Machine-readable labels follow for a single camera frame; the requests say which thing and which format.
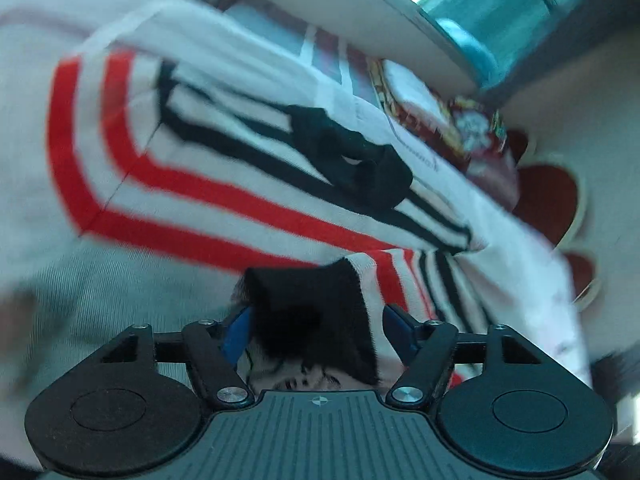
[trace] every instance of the wall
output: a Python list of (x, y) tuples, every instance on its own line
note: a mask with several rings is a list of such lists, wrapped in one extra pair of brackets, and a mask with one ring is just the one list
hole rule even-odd
[(561, 153), (585, 179), (582, 243), (600, 263), (604, 289), (583, 314), (591, 357), (640, 340), (640, 28), (519, 92), (508, 123)]
[(444, 96), (475, 84), (423, 32), (384, 0), (271, 0), (291, 14), (347, 38), (371, 56), (393, 59)]

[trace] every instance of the red stripe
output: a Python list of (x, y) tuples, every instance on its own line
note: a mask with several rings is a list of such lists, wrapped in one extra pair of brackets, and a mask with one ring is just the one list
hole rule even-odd
[(409, 249), (404, 249), (402, 251), (404, 253), (404, 261), (406, 266), (409, 267), (411, 271), (411, 275), (414, 277), (414, 283), (416, 288), (418, 289), (418, 293), (420, 294), (420, 298), (422, 300), (422, 305), (424, 306), (424, 312), (427, 315), (427, 319), (435, 319), (435, 314), (431, 310), (431, 302), (428, 300), (425, 293), (422, 291), (422, 287), (420, 286), (420, 282), (418, 281), (418, 275), (415, 273), (414, 266), (412, 265), (412, 258), (414, 257), (414, 251)]
[(243, 272), (249, 266), (301, 267), (305, 262), (264, 254), (251, 248), (103, 210), (96, 202), (74, 153), (74, 104), (80, 61), (62, 62), (54, 76), (47, 127), (49, 164), (60, 197), (81, 233), (150, 249), (221, 269)]
[(102, 98), (102, 131), (113, 161), (123, 174), (141, 184), (215, 205), (253, 221), (353, 253), (385, 250), (393, 245), (269, 202), (230, 184), (194, 173), (159, 166), (146, 153), (137, 154), (127, 120), (128, 81), (134, 54), (112, 54)]
[(371, 251), (367, 253), (376, 263), (376, 277), (380, 294), (385, 304), (395, 303), (405, 312), (409, 312), (404, 298), (404, 291), (400, 283), (400, 276), (394, 266), (393, 256), (386, 251)]

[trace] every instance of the white floor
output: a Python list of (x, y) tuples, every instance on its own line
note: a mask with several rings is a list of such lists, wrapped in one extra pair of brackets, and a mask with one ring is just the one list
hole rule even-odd
[(640, 30), (615, 37), (520, 92), (505, 107), (511, 126), (538, 136), (586, 180), (589, 205), (578, 238), (604, 277), (582, 314), (592, 359), (640, 341)]

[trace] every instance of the crosshair logo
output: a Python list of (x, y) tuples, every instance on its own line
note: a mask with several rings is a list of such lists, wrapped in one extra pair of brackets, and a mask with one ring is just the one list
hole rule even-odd
[(329, 402), (329, 399), (323, 396), (317, 396), (311, 399), (311, 402), (314, 403), (316, 406), (322, 407)]

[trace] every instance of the metal screw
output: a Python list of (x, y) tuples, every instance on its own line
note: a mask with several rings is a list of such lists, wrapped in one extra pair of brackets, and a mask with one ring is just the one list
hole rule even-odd
[(228, 386), (218, 391), (218, 399), (228, 404), (235, 404), (236, 402), (242, 402), (249, 396), (249, 393), (244, 388), (238, 386)]
[(400, 386), (400, 388), (394, 390), (391, 396), (403, 404), (412, 404), (421, 400), (424, 394), (421, 390), (413, 386)]

